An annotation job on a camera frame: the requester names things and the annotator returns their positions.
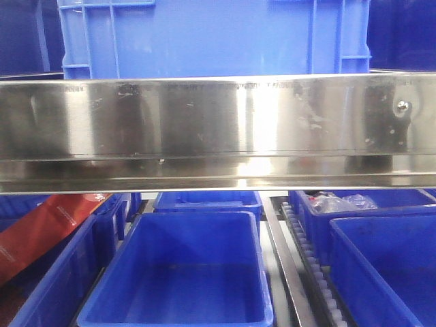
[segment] shelf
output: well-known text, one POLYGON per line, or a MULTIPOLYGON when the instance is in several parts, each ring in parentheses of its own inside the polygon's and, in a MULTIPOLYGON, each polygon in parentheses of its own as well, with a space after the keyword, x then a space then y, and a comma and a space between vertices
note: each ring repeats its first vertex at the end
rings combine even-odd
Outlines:
POLYGON ((0 82, 0 193, 436 186, 436 75, 0 82))

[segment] metal rail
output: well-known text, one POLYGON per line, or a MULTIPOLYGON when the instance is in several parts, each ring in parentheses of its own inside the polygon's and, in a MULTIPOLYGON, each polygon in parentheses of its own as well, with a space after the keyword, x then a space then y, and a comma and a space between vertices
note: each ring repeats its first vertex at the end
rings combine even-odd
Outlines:
POLYGON ((436 186, 436 74, 0 82, 0 193, 436 186))
POLYGON ((292 254, 287 247, 286 239, 281 230, 279 220, 275 214, 268 196, 261 194, 262 204, 268 227, 270 230, 271 242, 277 252, 283 273, 286 291, 290 297, 291 305, 294 308, 293 318, 300 327, 318 327, 319 324, 314 316, 309 299, 306 296, 305 289, 301 283, 295 263, 292 260, 292 254))

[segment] metal shelf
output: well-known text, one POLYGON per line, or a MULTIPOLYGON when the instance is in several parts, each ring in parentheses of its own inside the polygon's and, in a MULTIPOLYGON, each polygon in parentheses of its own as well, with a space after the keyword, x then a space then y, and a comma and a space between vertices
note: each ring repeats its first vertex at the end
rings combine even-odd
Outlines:
POLYGON ((0 193, 436 186, 436 75, 0 82, 0 193))

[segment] metal frame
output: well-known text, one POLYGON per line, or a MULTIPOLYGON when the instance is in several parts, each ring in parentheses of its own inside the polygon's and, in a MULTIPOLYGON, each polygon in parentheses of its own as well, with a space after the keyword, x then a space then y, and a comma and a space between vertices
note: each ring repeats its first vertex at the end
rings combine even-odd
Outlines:
POLYGON ((0 193, 436 186, 436 75, 0 82, 0 193))

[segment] blue plastic bin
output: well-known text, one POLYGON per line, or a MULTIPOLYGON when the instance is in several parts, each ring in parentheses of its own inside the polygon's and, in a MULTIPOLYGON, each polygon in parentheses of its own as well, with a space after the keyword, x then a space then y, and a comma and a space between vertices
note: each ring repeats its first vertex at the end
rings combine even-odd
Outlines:
POLYGON ((416 189, 373 189, 332 191, 340 198, 361 194, 376 203, 378 209, 317 213, 303 191, 297 191, 299 212, 297 217, 305 229, 307 239, 313 245, 315 256, 322 266, 330 264, 332 237, 330 220, 342 217, 396 216, 436 213, 436 201, 416 189))
MULTIPOLYGON (((0 219, 18 219, 26 215, 34 208, 44 202, 49 196, 0 196, 0 219)), ((114 232, 119 240, 125 237, 125 223, 134 216, 141 204, 140 193, 121 193, 114 194, 107 203, 100 208, 102 210, 112 210, 116 207, 114 213, 114 222, 108 222, 108 226, 114 224, 114 232)))
MULTIPOLYGON (((7 283, 27 298, 10 327, 68 327, 100 270, 115 253, 113 195, 74 234, 7 283)), ((16 219, 0 219, 4 230, 16 219)))
POLYGON ((61 71, 56 0, 0 1, 0 31, 0 75, 61 71))
POLYGON ((65 78, 368 72, 369 0, 58 0, 65 78))
POLYGON ((436 2, 371 0, 371 67, 436 70, 436 2))
POLYGON ((252 213, 141 216, 78 316, 86 326, 267 327, 252 213))
POLYGON ((116 234, 119 240, 125 238, 125 224, 138 213, 141 205, 141 193, 123 193, 122 203, 114 216, 116 234))
POLYGON ((330 276, 359 326, 436 326, 436 215, 331 224, 330 276))
POLYGON ((0 196, 0 219, 18 219, 45 202, 49 196, 0 196))
POLYGON ((156 213, 249 211, 255 215, 260 231, 262 201, 256 191, 162 192, 157 195, 153 207, 156 213))

